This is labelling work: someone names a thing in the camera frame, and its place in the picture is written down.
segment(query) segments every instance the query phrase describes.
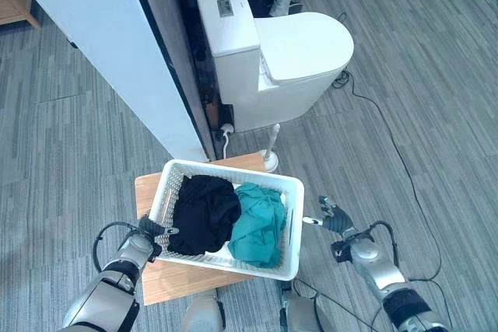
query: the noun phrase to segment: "toilet seat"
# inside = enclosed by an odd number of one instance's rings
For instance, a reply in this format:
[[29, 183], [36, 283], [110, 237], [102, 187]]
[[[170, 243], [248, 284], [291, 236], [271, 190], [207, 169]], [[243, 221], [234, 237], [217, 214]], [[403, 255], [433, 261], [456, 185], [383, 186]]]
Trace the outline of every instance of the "toilet seat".
[[349, 31], [316, 12], [255, 19], [267, 73], [278, 85], [343, 68], [353, 52]]

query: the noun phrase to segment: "white plastic basket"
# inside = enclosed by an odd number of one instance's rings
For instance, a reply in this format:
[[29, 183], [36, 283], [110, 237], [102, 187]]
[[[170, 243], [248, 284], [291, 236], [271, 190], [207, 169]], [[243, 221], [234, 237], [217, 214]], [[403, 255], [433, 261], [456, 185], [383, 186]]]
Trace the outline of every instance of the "white plastic basket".
[[234, 184], [246, 182], [256, 183], [260, 187], [272, 188], [285, 196], [282, 200], [287, 210], [286, 227], [280, 239], [280, 262], [274, 268], [260, 268], [247, 264], [231, 256], [218, 256], [207, 253], [198, 256], [185, 256], [167, 250], [169, 236], [159, 236], [156, 241], [163, 247], [158, 260], [169, 260], [181, 264], [192, 264], [201, 267], [238, 272], [274, 278], [279, 280], [293, 279], [299, 267], [299, 252], [301, 247], [301, 229], [303, 221], [304, 187], [300, 180], [290, 176], [270, 173], [259, 173], [233, 167], [209, 165], [173, 159], [163, 169], [163, 174], [154, 196], [150, 218], [163, 225], [173, 225], [173, 210], [178, 199], [178, 191], [184, 176], [210, 175], [226, 179]]

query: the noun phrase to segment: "toilet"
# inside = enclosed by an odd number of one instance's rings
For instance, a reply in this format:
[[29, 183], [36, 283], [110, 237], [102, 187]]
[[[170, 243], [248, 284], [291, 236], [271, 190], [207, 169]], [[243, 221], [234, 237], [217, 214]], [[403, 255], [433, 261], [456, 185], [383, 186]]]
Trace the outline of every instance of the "toilet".
[[305, 114], [352, 57], [349, 31], [316, 12], [255, 19], [247, 0], [197, 0], [235, 131]]

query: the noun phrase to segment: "toilet brush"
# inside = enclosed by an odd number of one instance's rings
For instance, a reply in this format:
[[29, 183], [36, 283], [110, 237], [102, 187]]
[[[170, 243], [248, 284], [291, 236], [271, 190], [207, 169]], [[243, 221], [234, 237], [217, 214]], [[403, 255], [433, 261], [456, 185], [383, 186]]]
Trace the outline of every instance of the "toilet brush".
[[273, 126], [272, 134], [270, 135], [270, 142], [268, 143], [268, 148], [259, 151], [263, 156], [263, 161], [265, 161], [265, 169], [268, 173], [273, 173], [279, 165], [279, 157], [277, 157], [276, 153], [272, 151], [279, 131], [280, 124], [276, 124], [275, 126]]

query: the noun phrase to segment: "floor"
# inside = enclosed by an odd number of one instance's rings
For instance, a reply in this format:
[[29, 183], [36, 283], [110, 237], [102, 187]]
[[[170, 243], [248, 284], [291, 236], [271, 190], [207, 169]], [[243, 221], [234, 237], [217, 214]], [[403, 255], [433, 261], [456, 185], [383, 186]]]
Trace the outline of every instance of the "floor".
[[[337, 16], [355, 40], [349, 65], [358, 93], [376, 100], [414, 176], [443, 254], [443, 286], [455, 331], [498, 330], [498, 17], [496, 0], [304, 0]], [[93, 237], [135, 218], [133, 180], [170, 157], [108, 84], [35, 6], [40, 31], [0, 27], [0, 330], [57, 330], [94, 274]], [[263, 148], [268, 129], [235, 134], [228, 156]], [[378, 113], [330, 89], [301, 118], [282, 124], [279, 172], [306, 188], [305, 214], [329, 194], [359, 228], [395, 228], [401, 269], [427, 276], [437, 255], [409, 180]], [[110, 232], [102, 258], [120, 232]], [[377, 309], [335, 237], [303, 227], [299, 277], [364, 320]], [[376, 233], [381, 243], [387, 237]], [[434, 309], [432, 285], [416, 288]], [[274, 281], [219, 290], [228, 331], [279, 331]], [[134, 330], [176, 331], [190, 297], [147, 306]], [[368, 330], [324, 299], [337, 330]], [[391, 330], [382, 313], [377, 330]]]

